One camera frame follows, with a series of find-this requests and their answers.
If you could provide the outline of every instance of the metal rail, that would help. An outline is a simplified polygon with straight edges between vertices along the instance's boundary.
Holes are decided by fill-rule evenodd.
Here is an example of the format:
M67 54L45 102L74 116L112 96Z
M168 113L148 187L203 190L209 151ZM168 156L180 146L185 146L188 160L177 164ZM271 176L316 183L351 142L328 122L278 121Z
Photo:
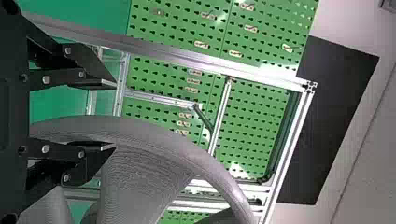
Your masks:
M94 30L72 22L55 20L29 12L23 12L23 16L49 35L61 36L78 42L117 49L180 66L260 82L291 91L303 92L305 90L304 86L307 84L306 80L301 78L282 76L281 74L284 71L276 68L257 68L184 49L154 44L125 35Z

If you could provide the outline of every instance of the gray fabric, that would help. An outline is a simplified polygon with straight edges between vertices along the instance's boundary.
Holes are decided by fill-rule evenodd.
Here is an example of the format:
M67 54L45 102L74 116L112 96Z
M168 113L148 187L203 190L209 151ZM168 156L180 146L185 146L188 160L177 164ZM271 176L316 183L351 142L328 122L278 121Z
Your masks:
M102 172L98 223L156 223L193 175L223 195L241 224L255 223L246 197L224 167L187 138L163 128L140 120L78 116L36 123L31 136L117 144Z
M74 224L62 187L56 187L46 196L23 211L18 224Z

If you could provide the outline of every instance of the white ceiling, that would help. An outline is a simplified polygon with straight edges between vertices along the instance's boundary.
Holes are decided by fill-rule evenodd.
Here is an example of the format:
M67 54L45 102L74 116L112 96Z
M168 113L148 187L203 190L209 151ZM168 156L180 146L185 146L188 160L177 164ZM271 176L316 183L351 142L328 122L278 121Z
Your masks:
M394 44L396 40L396 15L380 9L378 6L379 0L319 0L318 12L311 35L377 55L380 57L380 61L348 129L317 205L279 203L276 205L273 215L273 224L332 223L334 212L337 210L341 195L344 193L349 174L396 61L396 44ZM367 160L367 158L360 157L360 160ZM360 164L359 162L358 164L362 170L373 168L372 164ZM362 177L364 173L360 171L357 175ZM362 189L361 193L368 193L367 190ZM356 199L356 197L345 198L350 201ZM340 205L344 209L343 211L346 211L349 206L359 207L358 202L344 203L344 200ZM372 212L367 210L366 216L370 216ZM348 212L338 212L333 224L365 223L362 222L364 219L355 218L348 214Z

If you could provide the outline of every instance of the white label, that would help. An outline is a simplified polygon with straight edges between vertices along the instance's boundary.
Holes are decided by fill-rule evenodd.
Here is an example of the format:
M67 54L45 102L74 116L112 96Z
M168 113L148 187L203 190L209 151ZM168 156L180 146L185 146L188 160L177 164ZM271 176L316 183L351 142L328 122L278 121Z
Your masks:
M194 93L194 94L199 93L199 90L198 90L198 89L195 89L195 88L193 88L193 87L185 87L184 90L186 90L187 92Z
M247 11L254 11L254 4L246 4L246 3L241 3L239 6Z
M211 14L210 12L209 13L201 12L201 17L204 18L204 19L212 20L212 21L215 21L216 18L217 18L217 16Z
M190 84L195 84L195 85L200 85L201 84L201 81L200 80L198 80L198 79L195 79L195 78L187 78L187 80L186 80L188 83L190 83Z
M209 45L202 41L195 40L194 45L195 45L195 47L198 47L201 49L209 49Z
M283 44L282 49L287 51L288 53L293 53L293 48L287 44Z
M236 50L230 50L230 51L228 51L228 54L230 54L231 56L236 57L236 58L242 58L244 56L243 53L236 51Z
M256 26L251 25L245 25L245 30L254 34L257 34L257 32L259 32L259 29Z
M203 72L198 71L198 70L189 69L189 74L190 74L190 75L194 75L194 76L201 77L201 76L202 76L202 73L203 73Z

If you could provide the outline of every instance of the aluminum frame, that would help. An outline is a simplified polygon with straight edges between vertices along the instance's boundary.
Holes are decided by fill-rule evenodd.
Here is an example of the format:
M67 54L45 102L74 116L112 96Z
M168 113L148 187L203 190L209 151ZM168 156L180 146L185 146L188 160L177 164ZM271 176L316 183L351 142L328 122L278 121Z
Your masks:
M22 14L48 35L61 36L78 42L131 52L193 69L217 74L227 74L229 77L260 82L291 91L304 92L304 85L307 85L307 81L304 79L279 75L284 70L278 70L275 67L271 69L257 68L201 53L155 44L125 35L115 35L72 22L60 21L25 11Z
M117 82L116 98L113 106L113 116L116 117L120 117L122 113L123 96L125 95L129 61L131 61L131 54L123 52L122 60L120 61L120 75Z
M300 101L297 105L297 110L290 127L290 133L287 137L286 145L283 148L280 161L277 164L275 176L273 176L270 181L263 185L245 182L239 183L241 190L244 191L247 197L261 199L262 206L258 207L260 207L262 212L260 212L259 214L256 212L256 215L261 216L259 220L260 224L269 224L271 215L273 214L275 209L276 199L283 184L286 172L289 168L290 160L295 149L298 137L300 135L301 129L303 127L307 111L311 105L312 98L315 94L313 88L317 86L317 83L313 83L297 77L268 75L264 74L263 70L253 66L222 60L219 58L206 56L184 49L176 49L164 45L153 44L128 36L113 35L104 31L93 30L91 28L75 25L71 22L54 20L52 18L39 16L27 12L24 12L23 15L27 19L35 23L39 28L47 32L49 35L61 36L64 38L76 40L78 42L86 42L102 46L102 48L117 49L120 51L129 52L127 53L128 59L131 57L131 54L148 56L156 60L166 61L168 63L174 63L193 69L203 70L216 74L223 74L224 76L227 76L229 79L225 84L226 86L221 98L219 112L215 124L215 131L213 134L214 137L211 139L209 145L209 153L211 155L214 154L216 149L216 143L219 138L220 124L222 123L225 107L227 105L232 86L230 77L241 78L249 81L283 88L290 91L299 92L301 94ZM119 77L118 93L116 96L116 103L114 108L114 115L116 116L120 116L120 106L122 105L123 97L128 97L128 94L130 93L130 91L126 90L126 76L128 74L128 67L129 65L126 65L122 68L122 73ZM201 179L192 180L190 184L186 187L186 189L192 192L217 192L212 186L210 186L209 183ZM76 195L81 194L81 191L79 190L82 189L73 189L72 193L70 193L68 189L65 191L65 194L66 196L68 195L69 198L76 198ZM188 201L188 203L182 201L183 206L180 206L180 204L173 204L171 205L170 209L179 209L182 211L195 212L203 212L204 210L218 212L219 210L224 208L223 204L220 207L213 207L212 205L199 206L199 204L202 205L202 203L198 201Z
M180 100L177 98L173 97L167 97L167 96L161 96L161 95L156 95L156 94L151 94L151 93L145 93L142 91L132 91L132 90L126 90L125 94L123 95L124 97L128 98L134 98L137 100L144 100L144 101L149 101L153 103L158 103L162 105L172 105L184 109L189 109L189 110L194 110L194 106L198 105L199 109L202 109L202 104L197 104L193 101L186 101L186 100Z
M216 115L215 129L212 136L210 137L209 150L207 152L211 156L215 155L216 143L218 142L219 139L221 123L224 119L224 113L225 113L225 109L227 108L228 100L230 98L232 86L233 86L233 80L228 77L225 82L223 94L221 96L219 111L218 114Z
M102 61L103 58L103 48L98 46L97 48L97 56L99 60ZM88 99L87 99L87 108L86 115L94 115L96 112L96 103L98 98L97 91L88 91Z

